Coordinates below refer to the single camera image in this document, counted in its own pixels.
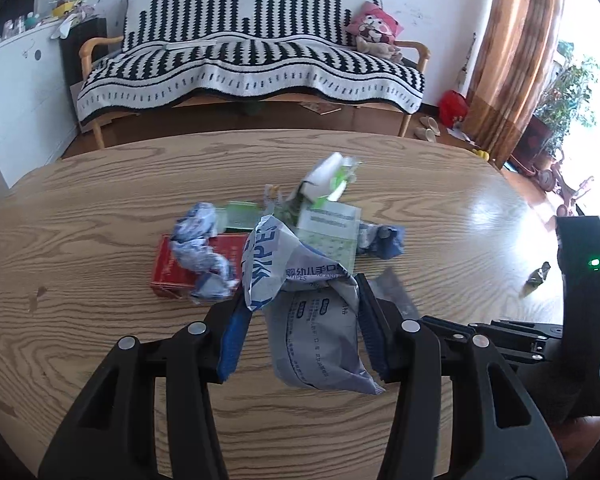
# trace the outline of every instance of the black and white blanket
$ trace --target black and white blanket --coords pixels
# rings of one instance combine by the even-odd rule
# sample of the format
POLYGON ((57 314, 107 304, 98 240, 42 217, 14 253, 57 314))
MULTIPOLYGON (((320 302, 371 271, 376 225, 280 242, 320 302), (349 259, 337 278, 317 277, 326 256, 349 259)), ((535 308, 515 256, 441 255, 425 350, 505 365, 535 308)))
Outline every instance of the black and white blanket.
POLYGON ((263 99, 308 92, 413 113, 422 101, 422 74, 360 54, 344 31, 365 1, 128 0, 122 52, 88 77, 79 118, 87 123, 112 110, 174 105, 199 93, 263 99), (191 40, 199 43, 164 49, 191 40))

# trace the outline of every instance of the trash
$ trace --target trash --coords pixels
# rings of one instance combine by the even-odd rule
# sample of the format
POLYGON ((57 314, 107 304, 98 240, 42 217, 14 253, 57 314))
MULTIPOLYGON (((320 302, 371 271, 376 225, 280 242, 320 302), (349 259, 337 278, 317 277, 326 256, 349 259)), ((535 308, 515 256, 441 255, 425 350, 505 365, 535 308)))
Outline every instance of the trash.
POLYGON ((534 270, 530 275, 528 280, 526 280, 527 285, 538 286, 542 285, 546 280, 546 276, 549 273, 549 269, 551 269, 551 265, 549 262, 545 262, 542 264, 542 267, 534 270))
POLYGON ((78 20, 78 14, 76 12, 69 14, 62 20, 59 27, 51 34, 51 39, 56 40, 57 38, 62 38, 63 40, 66 40, 69 36, 69 31, 71 31, 71 28, 74 26, 74 20, 78 20))
MULTIPOLYGON (((154 270, 150 286, 156 296, 163 298, 188 298, 194 290, 200 288, 199 274, 180 266, 170 249, 171 235, 162 235, 156 252, 154 270)), ((209 238, 209 245, 214 252, 227 258, 234 269, 236 279, 242 277, 240 263, 242 248, 247 241, 245 233, 230 233, 209 238)))
POLYGON ((382 392, 358 355, 356 280, 275 216, 263 216, 245 244, 242 286, 250 310, 264 307, 280 380, 301 388, 382 392))
POLYGON ((320 206, 312 206, 305 201, 294 232, 301 242, 353 272, 360 213, 359 207, 341 202, 326 201, 320 206))
POLYGON ((298 222, 300 208, 305 200, 314 206, 321 206, 327 200, 337 202, 347 183, 356 181, 355 171, 359 164, 354 156, 331 153, 304 176, 285 203, 276 209, 276 216, 287 226, 293 227, 298 222))
POLYGON ((264 308, 276 376, 289 386, 384 392, 358 356, 357 310, 332 288, 281 291, 264 308))
POLYGON ((372 254, 381 260, 390 260, 403 254, 404 227, 400 225, 376 225, 360 222, 358 231, 358 254, 372 254))
POLYGON ((368 280, 368 283, 374 296, 380 300, 392 301, 404 319, 420 319, 418 308, 392 267, 387 267, 377 278, 368 280))
POLYGON ((262 216, 255 202, 229 202, 226 205, 226 228, 229 231, 250 232, 262 216))
POLYGON ((229 260, 215 253, 208 243, 217 234, 216 209, 208 202, 198 202, 173 228, 170 244, 173 256, 184 269, 201 274, 191 292, 195 298, 227 298, 239 281, 229 260))
POLYGON ((56 18, 60 18, 61 16, 64 16, 65 14, 71 12, 72 9, 78 5, 78 3, 78 0, 58 0, 56 2, 56 6, 51 11, 51 15, 55 16, 56 18))
POLYGON ((264 185, 264 214, 273 215, 276 208, 279 208, 284 203, 282 198, 282 192, 280 186, 274 186, 273 184, 264 185))

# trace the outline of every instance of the curtain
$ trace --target curtain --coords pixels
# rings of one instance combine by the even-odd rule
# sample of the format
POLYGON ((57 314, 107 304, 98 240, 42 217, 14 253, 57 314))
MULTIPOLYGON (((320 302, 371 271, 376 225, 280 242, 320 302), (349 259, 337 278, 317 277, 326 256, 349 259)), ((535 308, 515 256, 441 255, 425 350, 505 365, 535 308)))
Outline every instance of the curtain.
POLYGON ((552 67, 564 0, 493 0, 463 131, 498 168, 529 124, 552 67))

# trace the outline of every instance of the yellow object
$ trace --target yellow object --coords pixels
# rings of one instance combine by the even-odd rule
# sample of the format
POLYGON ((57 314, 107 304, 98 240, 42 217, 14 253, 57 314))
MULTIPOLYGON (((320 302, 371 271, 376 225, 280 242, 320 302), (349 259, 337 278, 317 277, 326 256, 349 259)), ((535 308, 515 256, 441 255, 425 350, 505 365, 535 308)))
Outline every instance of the yellow object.
POLYGON ((60 16, 64 15, 64 13, 69 12, 71 9, 73 9, 76 3, 77 0, 74 0, 72 2, 62 4, 61 6, 57 6, 54 10, 51 11, 51 15, 55 16, 56 18, 59 18, 60 16))
POLYGON ((477 156, 482 158, 483 160, 489 161, 490 155, 489 152, 484 152, 483 150, 471 150, 472 153, 475 153, 477 156))

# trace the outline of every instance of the wood grain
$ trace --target wood grain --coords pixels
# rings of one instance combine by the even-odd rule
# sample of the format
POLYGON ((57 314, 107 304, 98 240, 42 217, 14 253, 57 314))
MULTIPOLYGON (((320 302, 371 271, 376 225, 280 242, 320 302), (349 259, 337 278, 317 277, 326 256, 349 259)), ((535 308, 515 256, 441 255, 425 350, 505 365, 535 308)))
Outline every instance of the wood grain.
MULTIPOLYGON (((158 236, 174 219, 199 200, 260 200, 267 183, 291 190, 334 151, 362 159, 344 200, 367 221, 406 226, 405 254, 390 264, 421 314, 560 322, 557 269, 522 295, 533 269, 545 260, 555 267, 554 237, 497 171, 465 150, 273 130, 75 156, 23 177, 0 208, 0 430, 32 471, 120 336, 164 338, 205 315, 206 307, 156 298, 148 287, 158 236)), ((359 258, 356 271, 373 277, 386 265, 359 258)), ((236 373, 211 385, 231 478, 375 478, 397 397, 387 390, 371 397, 285 386, 270 368, 263 317, 254 316, 236 373)), ((445 381, 438 472, 448 463, 450 393, 445 381)), ((161 390, 157 409, 158 459, 168 470, 161 390)))

